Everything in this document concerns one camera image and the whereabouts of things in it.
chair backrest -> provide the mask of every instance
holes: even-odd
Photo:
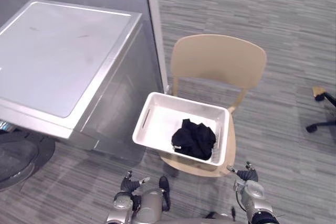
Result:
[[[253,43],[225,35],[201,34],[176,42],[171,71],[175,77],[212,79],[249,89],[258,84],[265,65],[265,51]]]

chair seat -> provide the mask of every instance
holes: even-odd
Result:
[[[168,165],[186,173],[203,177],[222,177],[227,175],[230,171],[226,169],[226,166],[233,165],[236,157],[236,136],[232,115],[230,114],[229,118],[226,154],[223,165],[212,166],[164,152],[159,152],[159,155]]]

white plastic bin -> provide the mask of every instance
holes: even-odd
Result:
[[[211,128],[216,135],[212,156],[208,160],[174,151],[171,143],[183,119]],[[224,163],[229,125],[227,109],[161,93],[150,93],[133,132],[137,144],[214,166]]]

bin handle slot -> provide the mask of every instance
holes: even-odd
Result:
[[[217,149],[219,149],[221,141],[222,141],[222,127],[219,128],[219,134],[218,134],[218,140],[217,140]]]
[[[145,124],[146,124],[146,121],[147,121],[147,118],[148,118],[148,115],[149,115],[149,112],[151,111],[151,109],[148,109],[147,111],[147,114],[146,114],[146,117],[145,117],[145,120],[143,121],[143,124],[142,124],[142,128],[144,128]]]

washing machine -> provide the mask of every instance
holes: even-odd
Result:
[[[35,174],[54,151],[53,138],[20,130],[0,130],[0,191]]]

